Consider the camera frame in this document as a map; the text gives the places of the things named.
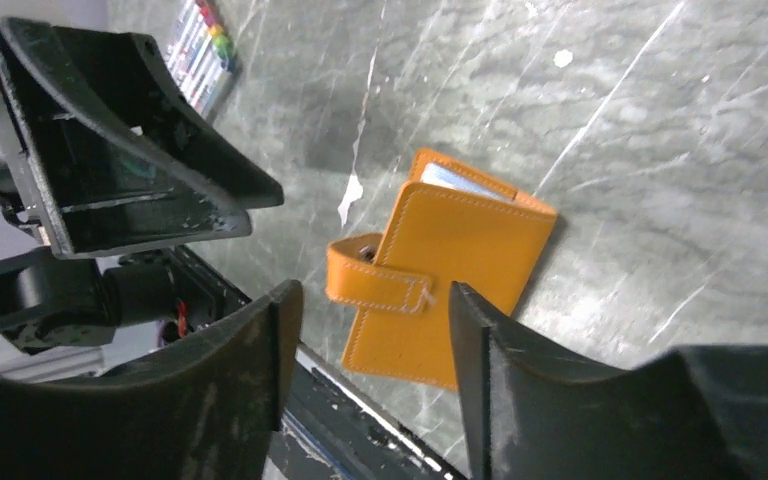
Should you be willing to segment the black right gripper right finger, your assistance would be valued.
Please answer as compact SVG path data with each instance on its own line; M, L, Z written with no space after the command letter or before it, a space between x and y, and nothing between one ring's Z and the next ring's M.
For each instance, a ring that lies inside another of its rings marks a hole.
M768 346L679 346L623 370L459 282L449 321L475 479L768 479Z

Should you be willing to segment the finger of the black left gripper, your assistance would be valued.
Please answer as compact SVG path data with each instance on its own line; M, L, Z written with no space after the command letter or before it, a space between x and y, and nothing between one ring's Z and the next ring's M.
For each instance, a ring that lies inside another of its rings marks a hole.
M51 23L0 18L0 39L57 87L74 78ZM60 112L32 123L53 181L63 259L125 255L190 242L246 237L251 210L223 210L207 195L115 146L79 122L59 94Z
M81 124L223 210L283 204L281 184L184 99L152 36L63 26L51 32L75 75L58 92Z

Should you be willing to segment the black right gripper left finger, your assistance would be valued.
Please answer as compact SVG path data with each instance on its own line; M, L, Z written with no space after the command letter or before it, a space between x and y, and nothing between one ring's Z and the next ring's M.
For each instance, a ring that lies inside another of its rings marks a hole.
M0 479L257 479L281 424L303 288L287 280L110 375L0 377Z

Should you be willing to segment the orange blue card holder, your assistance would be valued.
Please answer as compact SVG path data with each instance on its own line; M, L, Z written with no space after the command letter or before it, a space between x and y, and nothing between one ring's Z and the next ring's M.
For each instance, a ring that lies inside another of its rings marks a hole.
M511 184L418 150L385 230L327 247L326 295L356 310L344 368L455 389L451 284L468 284L511 313L557 217Z

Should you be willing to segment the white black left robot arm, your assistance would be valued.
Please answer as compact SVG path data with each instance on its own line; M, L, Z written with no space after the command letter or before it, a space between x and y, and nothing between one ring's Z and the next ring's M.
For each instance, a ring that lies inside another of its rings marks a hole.
M196 304L179 245L252 232L280 183L188 103L153 37L0 18L0 208L38 247L0 260L0 337L109 343Z

